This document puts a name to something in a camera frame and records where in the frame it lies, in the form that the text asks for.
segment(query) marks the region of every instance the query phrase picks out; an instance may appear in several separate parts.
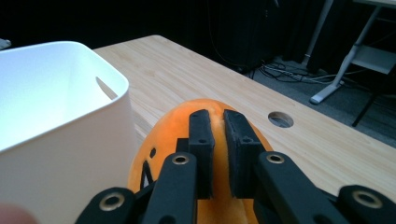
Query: desk foot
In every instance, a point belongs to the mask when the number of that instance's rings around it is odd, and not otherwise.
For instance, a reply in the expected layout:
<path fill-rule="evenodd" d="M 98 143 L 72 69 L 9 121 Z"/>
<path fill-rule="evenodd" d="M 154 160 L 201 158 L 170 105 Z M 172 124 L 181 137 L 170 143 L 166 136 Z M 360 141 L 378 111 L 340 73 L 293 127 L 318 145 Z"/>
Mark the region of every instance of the desk foot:
<path fill-rule="evenodd" d="M 309 100 L 309 103 L 313 104 L 313 105 L 318 105 L 320 104 L 324 99 L 326 99 L 330 94 L 332 94 L 333 92 L 335 92 L 336 90 L 338 90 L 338 88 L 340 88 L 340 84 L 338 85 L 334 85 L 334 84 L 330 84 L 329 86 L 327 86 L 325 89 L 321 90 L 320 92 L 318 92 L 316 95 L 314 95 L 313 97 L 311 97 L 311 99 Z"/>

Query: wooden table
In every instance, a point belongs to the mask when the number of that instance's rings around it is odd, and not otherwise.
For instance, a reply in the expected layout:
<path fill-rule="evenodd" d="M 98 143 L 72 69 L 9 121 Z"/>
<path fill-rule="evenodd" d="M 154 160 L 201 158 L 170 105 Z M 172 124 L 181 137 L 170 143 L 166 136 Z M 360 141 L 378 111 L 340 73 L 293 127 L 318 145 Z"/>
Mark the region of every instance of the wooden table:
<path fill-rule="evenodd" d="M 396 202 L 396 148 L 272 91 L 161 36 L 95 50 L 130 82 L 140 144 L 157 120 L 196 98 L 231 105 L 255 124 L 274 150 L 286 153 L 317 185 L 338 195 L 344 185 L 363 185 Z M 268 115 L 289 114 L 280 128 Z"/>

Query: white bin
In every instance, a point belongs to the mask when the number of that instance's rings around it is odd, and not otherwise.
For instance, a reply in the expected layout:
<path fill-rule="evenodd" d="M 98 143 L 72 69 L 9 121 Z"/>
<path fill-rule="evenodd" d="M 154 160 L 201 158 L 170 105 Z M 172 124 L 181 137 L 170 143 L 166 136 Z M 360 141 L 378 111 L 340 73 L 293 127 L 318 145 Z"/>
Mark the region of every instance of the white bin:
<path fill-rule="evenodd" d="M 76 42 L 0 51 L 0 203 L 74 223 L 96 193 L 126 187 L 137 151 L 128 86 Z"/>

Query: table leg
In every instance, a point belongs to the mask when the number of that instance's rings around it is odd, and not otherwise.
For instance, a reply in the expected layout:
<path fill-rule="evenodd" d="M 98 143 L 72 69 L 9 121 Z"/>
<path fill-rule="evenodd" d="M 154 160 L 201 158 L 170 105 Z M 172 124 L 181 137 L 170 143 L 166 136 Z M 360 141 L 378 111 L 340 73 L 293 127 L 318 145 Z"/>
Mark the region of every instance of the table leg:
<path fill-rule="evenodd" d="M 329 95 L 331 95 L 333 92 L 335 92 L 338 88 L 340 88 L 341 84 L 340 81 L 342 77 L 344 76 L 344 73 L 348 69 L 350 63 L 352 60 L 355 58 L 356 53 L 359 50 L 359 47 L 361 46 L 361 42 L 363 41 L 364 37 L 366 36 L 367 32 L 370 30 L 370 27 L 375 21 L 376 16 L 378 15 L 379 10 L 381 9 L 380 6 L 376 7 L 375 10 L 373 11 L 372 15 L 370 16 L 370 19 L 367 21 L 365 24 L 363 30 L 361 31 L 361 34 L 359 35 L 359 38 L 356 40 L 355 44 L 353 45 L 352 49 L 349 51 L 348 55 L 345 57 L 343 60 L 340 69 L 338 70 L 337 76 L 335 77 L 334 81 L 332 84 L 318 92 L 316 95 L 312 96 L 309 102 L 314 105 L 320 104 L 324 99 L 326 99 Z"/>

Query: pumpkin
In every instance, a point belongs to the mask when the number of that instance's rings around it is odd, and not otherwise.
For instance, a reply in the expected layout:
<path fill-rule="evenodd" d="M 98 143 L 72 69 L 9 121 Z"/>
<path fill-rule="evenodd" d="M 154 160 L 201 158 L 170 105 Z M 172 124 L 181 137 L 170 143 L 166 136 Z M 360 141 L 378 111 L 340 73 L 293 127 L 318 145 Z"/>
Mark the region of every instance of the pumpkin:
<path fill-rule="evenodd" d="M 132 163 L 128 188 L 141 190 L 148 182 L 156 180 L 164 159 L 176 151 L 177 139 L 189 137 L 189 116 L 205 109 L 209 113 L 210 125 L 215 139 L 213 155 L 213 195 L 208 200 L 198 200 L 198 223 L 257 223 L 253 211 L 253 200 L 236 199 L 229 184 L 228 149 L 225 137 L 223 111 L 234 110 L 229 105 L 212 99 L 191 100 L 175 107 L 155 124 L 142 143 Z M 272 150 L 260 131 L 250 123 L 266 150 Z"/>

